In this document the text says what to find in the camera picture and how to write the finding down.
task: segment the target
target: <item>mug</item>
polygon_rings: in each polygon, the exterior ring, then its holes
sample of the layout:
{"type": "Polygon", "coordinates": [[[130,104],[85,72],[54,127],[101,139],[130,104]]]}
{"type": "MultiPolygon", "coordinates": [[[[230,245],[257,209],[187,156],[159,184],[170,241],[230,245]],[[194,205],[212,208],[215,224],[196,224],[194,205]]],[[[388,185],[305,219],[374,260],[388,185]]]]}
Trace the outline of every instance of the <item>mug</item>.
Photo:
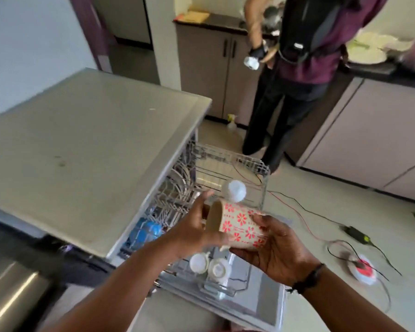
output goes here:
{"type": "Polygon", "coordinates": [[[253,214],[264,215],[253,208],[219,199],[210,206],[206,230],[231,234],[231,247],[257,250],[266,244],[268,233],[254,223],[253,214]]]}

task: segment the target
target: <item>power adapter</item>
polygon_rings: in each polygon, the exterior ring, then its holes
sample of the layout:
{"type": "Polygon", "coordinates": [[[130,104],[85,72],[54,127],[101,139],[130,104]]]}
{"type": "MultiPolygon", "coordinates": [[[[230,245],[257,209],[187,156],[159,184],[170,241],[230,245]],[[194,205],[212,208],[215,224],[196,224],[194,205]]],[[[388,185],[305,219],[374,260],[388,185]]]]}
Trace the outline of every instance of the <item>power adapter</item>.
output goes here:
{"type": "Polygon", "coordinates": [[[344,226],[343,231],[346,232],[349,236],[354,238],[359,243],[363,245],[372,245],[371,239],[369,236],[365,235],[363,232],[360,232],[352,226],[344,226]]]}

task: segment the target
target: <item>black backpack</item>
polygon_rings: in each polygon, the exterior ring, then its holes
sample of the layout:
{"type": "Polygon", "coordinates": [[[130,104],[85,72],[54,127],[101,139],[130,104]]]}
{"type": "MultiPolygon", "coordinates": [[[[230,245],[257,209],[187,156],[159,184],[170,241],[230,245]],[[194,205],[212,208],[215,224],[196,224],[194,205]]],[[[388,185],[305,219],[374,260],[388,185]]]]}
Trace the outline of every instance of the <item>black backpack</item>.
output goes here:
{"type": "Polygon", "coordinates": [[[281,58],[300,64],[312,56],[329,55],[341,46],[322,47],[341,9],[359,11],[359,0],[287,0],[280,35],[281,58]]]}

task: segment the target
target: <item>dishwasher top surface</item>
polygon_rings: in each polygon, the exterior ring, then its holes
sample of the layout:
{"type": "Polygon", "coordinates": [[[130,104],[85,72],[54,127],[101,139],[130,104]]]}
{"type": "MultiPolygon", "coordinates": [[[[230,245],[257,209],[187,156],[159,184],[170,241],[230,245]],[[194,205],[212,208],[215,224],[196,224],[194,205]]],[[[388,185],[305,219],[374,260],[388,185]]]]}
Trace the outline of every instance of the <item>dishwasher top surface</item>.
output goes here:
{"type": "Polygon", "coordinates": [[[110,256],[210,103],[109,73],[76,73],[0,115],[0,209],[110,256]]]}

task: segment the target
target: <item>upper dish rack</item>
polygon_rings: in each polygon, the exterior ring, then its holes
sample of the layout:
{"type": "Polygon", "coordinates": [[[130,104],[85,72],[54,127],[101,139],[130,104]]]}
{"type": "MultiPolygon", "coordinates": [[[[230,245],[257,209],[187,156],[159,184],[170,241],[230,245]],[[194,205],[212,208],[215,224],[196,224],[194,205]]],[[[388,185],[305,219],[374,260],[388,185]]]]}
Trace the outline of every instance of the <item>upper dish rack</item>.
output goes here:
{"type": "MultiPolygon", "coordinates": [[[[221,196],[222,185],[229,180],[241,180],[247,188],[243,204],[262,209],[269,168],[259,159],[219,149],[210,145],[189,142],[178,161],[158,189],[155,199],[146,211],[140,228],[133,232],[120,251],[127,258],[145,242],[154,240],[157,232],[151,230],[150,223],[160,225],[160,234],[173,227],[191,208],[194,200],[206,189],[213,189],[215,196],[221,196]]],[[[247,275],[233,274],[227,286],[215,283],[206,276],[197,275],[189,268],[188,259],[182,259],[168,266],[166,273],[197,282],[204,291],[215,291],[234,296],[236,292],[248,289],[250,266],[247,275]]]]}

